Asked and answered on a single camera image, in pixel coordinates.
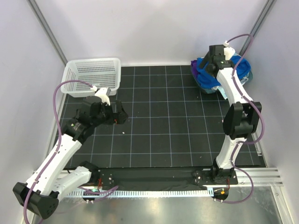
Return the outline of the blue microfiber towel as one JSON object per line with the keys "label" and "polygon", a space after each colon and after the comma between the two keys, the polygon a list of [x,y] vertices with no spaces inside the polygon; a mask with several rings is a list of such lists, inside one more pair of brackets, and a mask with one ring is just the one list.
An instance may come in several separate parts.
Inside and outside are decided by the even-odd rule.
{"label": "blue microfiber towel", "polygon": [[241,56],[232,56],[230,59],[233,63],[232,68],[224,68],[219,71],[206,71],[204,69],[198,68],[198,58],[197,58],[197,70],[199,75],[197,80],[204,88],[212,88],[214,86],[223,86],[225,90],[234,90],[236,86],[241,87],[241,82],[236,73],[237,66],[242,61]]}

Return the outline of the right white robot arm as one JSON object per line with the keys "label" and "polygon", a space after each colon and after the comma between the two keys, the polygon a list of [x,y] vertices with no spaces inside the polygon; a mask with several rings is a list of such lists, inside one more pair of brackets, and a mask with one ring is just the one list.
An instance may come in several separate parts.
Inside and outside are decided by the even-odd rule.
{"label": "right white robot arm", "polygon": [[216,185],[234,176],[236,157],[247,138],[256,131],[262,109],[243,88],[231,60],[234,53],[235,50],[227,44],[211,45],[199,64],[199,68],[221,84],[230,105],[223,120],[225,139],[210,173],[211,181]]}

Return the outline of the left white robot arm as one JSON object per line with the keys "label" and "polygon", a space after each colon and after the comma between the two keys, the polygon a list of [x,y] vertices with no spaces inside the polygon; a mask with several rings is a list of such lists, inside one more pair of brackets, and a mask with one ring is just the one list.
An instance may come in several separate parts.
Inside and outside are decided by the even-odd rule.
{"label": "left white robot arm", "polygon": [[47,219],[55,212],[59,202],[75,188],[83,184],[89,187],[97,185],[99,168],[88,161],[81,162],[60,181],[57,178],[71,157],[94,134],[96,127],[125,123],[128,114],[122,102],[117,100],[115,106],[116,110],[96,96],[83,100],[76,115],[63,125],[62,135],[39,169],[25,183],[17,182],[13,187],[14,195],[24,208],[24,215],[29,210]]}

